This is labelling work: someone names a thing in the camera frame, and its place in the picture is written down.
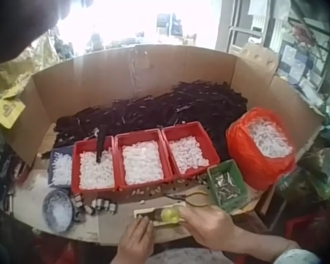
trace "cardboard box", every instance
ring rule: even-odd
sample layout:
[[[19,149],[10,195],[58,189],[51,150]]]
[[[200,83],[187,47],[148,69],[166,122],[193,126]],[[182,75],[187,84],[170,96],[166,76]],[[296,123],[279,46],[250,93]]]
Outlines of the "cardboard box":
[[[52,146],[54,138],[45,135],[59,117],[87,107],[109,106],[113,100],[161,95],[179,81],[201,79],[226,81],[248,99],[249,108],[261,106],[277,113],[299,151],[314,139],[322,116],[274,75],[277,64],[275,53],[252,44],[242,49],[241,57],[171,45],[87,54],[33,75],[20,95],[24,111],[3,134],[16,153],[32,164],[42,143],[49,146],[48,140]]]

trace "green plastic tray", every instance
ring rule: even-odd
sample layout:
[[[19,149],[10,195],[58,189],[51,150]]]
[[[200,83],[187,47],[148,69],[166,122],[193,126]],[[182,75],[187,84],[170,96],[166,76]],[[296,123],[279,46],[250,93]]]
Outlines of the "green plastic tray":
[[[215,178],[220,174],[228,172],[234,182],[234,184],[240,189],[240,195],[231,198],[227,201],[220,202],[218,189],[215,184]],[[217,206],[224,209],[226,212],[231,213],[232,211],[239,209],[243,204],[246,203],[247,199],[247,188],[243,181],[242,174],[233,159],[224,161],[218,165],[209,167],[207,169],[207,182],[211,195]]]

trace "red crate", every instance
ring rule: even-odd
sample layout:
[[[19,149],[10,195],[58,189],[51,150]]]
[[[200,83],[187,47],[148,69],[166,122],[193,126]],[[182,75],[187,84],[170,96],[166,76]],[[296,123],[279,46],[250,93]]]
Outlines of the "red crate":
[[[195,121],[187,124],[169,126],[162,129],[162,134],[167,145],[171,165],[176,175],[185,178],[192,177],[205,172],[208,167],[220,163],[219,155],[216,153],[213,143],[211,142],[201,123]],[[177,167],[175,157],[171,152],[169,141],[179,140],[187,136],[194,136],[196,138],[200,145],[200,149],[202,149],[203,158],[206,158],[209,161],[209,166],[200,167],[198,169],[190,168],[184,174],[181,174]]]
[[[115,191],[118,188],[119,180],[118,180],[118,163],[115,158],[114,151],[114,137],[107,136],[104,141],[104,150],[109,149],[111,147],[112,155],[113,155],[113,166],[114,166],[114,180],[115,187],[113,188],[103,188],[103,189],[80,189],[80,153],[84,151],[97,151],[97,139],[91,140],[82,140],[77,141],[73,146],[73,156],[72,156],[72,179],[71,179],[71,189],[74,194],[78,193],[98,193],[101,191]]]
[[[127,185],[125,181],[125,168],[123,165],[123,155],[122,147],[130,146],[132,144],[144,141],[155,140],[158,143],[159,156],[164,172],[164,179],[151,181],[149,183],[141,183],[134,185]],[[171,171],[171,166],[169,163],[169,154],[162,138],[161,131],[159,129],[148,129],[142,131],[135,131],[125,134],[119,134],[115,137],[115,154],[117,155],[118,165],[119,165],[119,180],[121,189],[130,189],[130,188],[140,188],[153,184],[167,182],[173,179],[173,173]]]

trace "person's left hand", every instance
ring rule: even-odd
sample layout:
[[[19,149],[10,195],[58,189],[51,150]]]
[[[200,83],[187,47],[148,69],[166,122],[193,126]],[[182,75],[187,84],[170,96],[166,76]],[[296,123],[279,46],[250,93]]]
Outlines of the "person's left hand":
[[[122,235],[112,264],[144,264],[154,250],[153,223],[148,217],[137,218]]]

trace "orange plastic bag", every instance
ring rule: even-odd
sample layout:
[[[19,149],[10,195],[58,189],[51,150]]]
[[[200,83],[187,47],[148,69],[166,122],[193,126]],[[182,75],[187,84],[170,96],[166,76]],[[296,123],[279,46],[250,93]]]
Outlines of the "orange plastic bag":
[[[248,126],[256,119],[272,122],[292,152],[284,157],[270,158],[262,154],[248,133]],[[295,167],[295,148],[292,146],[279,118],[271,111],[255,107],[245,113],[226,130],[230,156],[238,164],[245,182],[256,190],[266,190],[277,179]]]

